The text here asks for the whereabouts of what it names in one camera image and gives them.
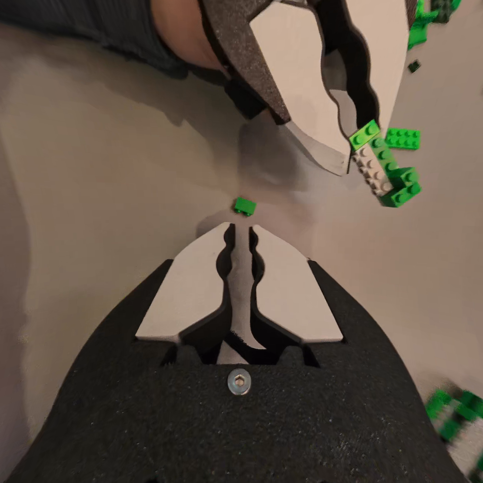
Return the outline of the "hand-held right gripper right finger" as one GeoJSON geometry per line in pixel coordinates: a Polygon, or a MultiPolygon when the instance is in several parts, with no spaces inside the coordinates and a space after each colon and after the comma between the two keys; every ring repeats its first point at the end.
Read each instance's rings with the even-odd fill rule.
{"type": "Polygon", "coordinates": [[[309,260],[260,225],[249,229],[249,249],[250,330],[263,349],[252,349],[247,362],[275,365],[288,347],[298,347],[305,365],[320,365],[310,344],[341,342],[343,335],[309,260]]]}

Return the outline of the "flat green brick plate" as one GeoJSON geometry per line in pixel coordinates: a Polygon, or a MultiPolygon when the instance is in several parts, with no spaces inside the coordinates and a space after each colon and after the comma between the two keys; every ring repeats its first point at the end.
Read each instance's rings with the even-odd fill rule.
{"type": "Polygon", "coordinates": [[[389,128],[385,143],[392,149],[418,150],[421,145],[421,132],[400,128],[389,128]]]}

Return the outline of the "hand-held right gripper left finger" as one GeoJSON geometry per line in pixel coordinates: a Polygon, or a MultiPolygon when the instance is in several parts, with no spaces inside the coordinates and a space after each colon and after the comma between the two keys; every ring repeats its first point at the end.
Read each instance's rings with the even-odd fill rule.
{"type": "Polygon", "coordinates": [[[232,326],[228,276],[236,244],[233,223],[221,223],[172,260],[137,332],[140,341],[191,346],[216,364],[232,326]]]}

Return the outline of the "blocky green grey brick build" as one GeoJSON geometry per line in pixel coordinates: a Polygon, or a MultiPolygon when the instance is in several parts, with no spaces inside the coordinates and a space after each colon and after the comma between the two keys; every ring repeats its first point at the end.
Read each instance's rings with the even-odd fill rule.
{"type": "Polygon", "coordinates": [[[462,474],[470,482],[482,482],[482,398],[460,388],[438,388],[425,408],[462,474]]]}

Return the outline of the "scatter of small bricks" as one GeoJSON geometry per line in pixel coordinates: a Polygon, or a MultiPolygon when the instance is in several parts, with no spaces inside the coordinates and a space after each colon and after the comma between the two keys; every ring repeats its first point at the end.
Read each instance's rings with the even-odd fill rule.
{"type": "Polygon", "coordinates": [[[410,51],[427,41],[427,29],[430,24],[447,24],[460,4],[461,1],[429,1],[430,9],[426,10],[426,1],[417,1],[414,21],[409,30],[407,50],[410,51]]]}

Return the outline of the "long green grey brick assembly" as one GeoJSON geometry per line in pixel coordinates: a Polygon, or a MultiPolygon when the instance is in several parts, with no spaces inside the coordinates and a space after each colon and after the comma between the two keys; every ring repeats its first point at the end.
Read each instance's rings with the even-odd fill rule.
{"type": "Polygon", "coordinates": [[[349,137],[351,159],[380,204],[399,208],[420,193],[420,175],[415,167],[399,166],[385,137],[372,119],[349,137]]]}

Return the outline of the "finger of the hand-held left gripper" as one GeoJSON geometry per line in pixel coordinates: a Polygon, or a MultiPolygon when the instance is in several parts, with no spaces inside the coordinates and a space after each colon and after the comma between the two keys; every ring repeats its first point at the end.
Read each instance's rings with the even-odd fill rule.
{"type": "Polygon", "coordinates": [[[250,28],[288,110],[285,132],[319,167],[344,176],[351,147],[340,106],[324,82],[325,46],[317,15],[301,3],[273,1],[250,28]]]}
{"type": "Polygon", "coordinates": [[[386,129],[405,68],[409,37],[406,1],[315,1],[325,60],[341,58],[341,79],[329,89],[345,90],[355,106],[356,126],[375,120],[386,129]]]}

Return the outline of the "person's left forearm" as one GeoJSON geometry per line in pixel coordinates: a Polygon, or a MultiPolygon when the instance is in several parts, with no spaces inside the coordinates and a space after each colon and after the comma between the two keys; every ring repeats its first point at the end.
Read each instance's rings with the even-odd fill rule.
{"type": "Polygon", "coordinates": [[[175,79],[226,74],[198,1],[1,1],[1,21],[89,39],[175,79]]]}

